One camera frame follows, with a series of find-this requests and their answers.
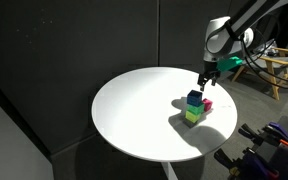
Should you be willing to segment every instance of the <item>blue cube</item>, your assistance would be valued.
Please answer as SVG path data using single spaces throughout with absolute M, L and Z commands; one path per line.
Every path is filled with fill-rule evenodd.
M 200 106 L 202 103 L 202 96 L 203 93 L 195 90 L 191 90 L 190 93 L 187 95 L 187 104 L 190 104 L 192 106 Z

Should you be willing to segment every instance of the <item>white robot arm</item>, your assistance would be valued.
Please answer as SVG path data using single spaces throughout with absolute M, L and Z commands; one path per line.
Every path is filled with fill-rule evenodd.
M 201 91 L 208 80 L 215 85 L 220 72 L 216 69 L 217 61 L 228 54 L 241 50 L 240 36 L 249 46 L 254 38 L 249 28 L 267 13 L 277 9 L 288 0 L 249 0 L 245 6 L 232 18 L 222 17 L 211 20 L 206 31 L 204 50 L 204 73 L 199 75 L 198 85 Z

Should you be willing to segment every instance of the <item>table leg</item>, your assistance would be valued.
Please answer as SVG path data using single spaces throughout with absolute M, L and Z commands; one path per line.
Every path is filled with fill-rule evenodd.
M 163 166 L 163 169 L 165 171 L 165 174 L 167 176 L 167 178 L 169 180 L 178 180 L 177 177 L 176 177 L 176 174 L 174 172 L 174 169 L 172 168 L 172 165 L 171 163 L 169 162 L 161 162 L 162 166 Z

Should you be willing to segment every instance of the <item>pink cube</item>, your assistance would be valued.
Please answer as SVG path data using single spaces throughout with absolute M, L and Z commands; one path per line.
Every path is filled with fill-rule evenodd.
M 205 104 L 204 112 L 207 112 L 207 111 L 209 111 L 212 108 L 213 102 L 211 100 L 208 100 L 208 99 L 205 98 L 205 99 L 203 99 L 203 103 Z

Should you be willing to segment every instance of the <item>white tabletop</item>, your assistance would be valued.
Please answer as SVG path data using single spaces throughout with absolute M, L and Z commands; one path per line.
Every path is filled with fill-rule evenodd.
M 197 80 L 195 72 L 167 67 L 124 73 L 95 96 L 94 124 L 111 145 L 134 157 L 177 162 L 203 156 L 231 136 L 237 111 L 230 95 L 209 82 L 203 98 L 213 101 L 212 111 L 193 128 L 186 126 L 186 97 L 199 91 Z

